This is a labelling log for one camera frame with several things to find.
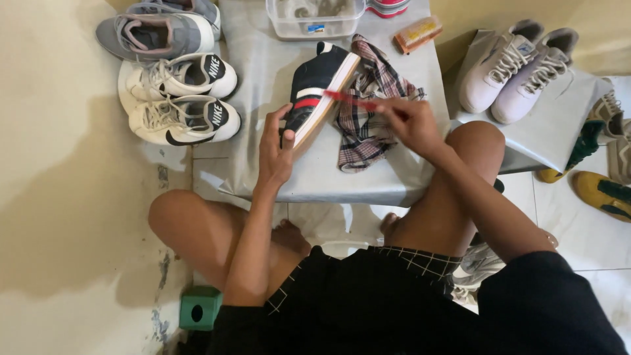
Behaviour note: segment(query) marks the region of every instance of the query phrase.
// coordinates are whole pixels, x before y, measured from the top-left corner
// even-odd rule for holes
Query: wall
[[[464,57],[475,29],[504,31],[532,18],[546,32],[572,27],[580,36],[575,66],[597,75],[631,75],[631,1],[624,0],[430,0],[444,26],[436,38],[445,73]]]
[[[126,5],[0,2],[0,354],[153,355],[177,340],[191,273],[146,215],[190,187],[190,156],[127,126],[121,62],[93,33]]]

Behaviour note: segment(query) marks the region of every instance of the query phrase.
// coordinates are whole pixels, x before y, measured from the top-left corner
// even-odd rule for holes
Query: black sneaker
[[[326,115],[334,112],[335,101],[322,97],[324,90],[341,91],[353,78],[359,56],[336,45],[318,42],[317,56],[296,69],[292,81],[292,110],[285,129],[296,133],[294,157],[304,154],[322,130]]]

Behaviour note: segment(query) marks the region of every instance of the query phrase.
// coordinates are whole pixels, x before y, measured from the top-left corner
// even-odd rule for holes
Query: red brush
[[[370,101],[355,100],[351,95],[348,95],[347,93],[325,90],[324,95],[332,98],[335,101],[344,101],[351,105],[362,106],[366,108],[366,111],[374,112],[377,109],[377,104]]]

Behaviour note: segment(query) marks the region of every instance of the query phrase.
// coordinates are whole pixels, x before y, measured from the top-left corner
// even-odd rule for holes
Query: green block
[[[182,294],[180,328],[212,330],[223,294],[212,286],[194,286]]]

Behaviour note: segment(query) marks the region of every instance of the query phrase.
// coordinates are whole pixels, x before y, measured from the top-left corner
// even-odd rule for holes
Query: orange brush
[[[441,32],[442,24],[435,15],[432,15],[402,29],[394,36],[394,41],[403,54],[410,54],[411,51],[431,41]]]
[[[324,95],[332,98],[335,101],[344,101],[348,102],[351,105],[362,106],[366,108],[366,111],[374,112],[377,109],[377,105],[375,103],[370,101],[355,100],[351,95],[348,95],[347,93],[325,90]]]

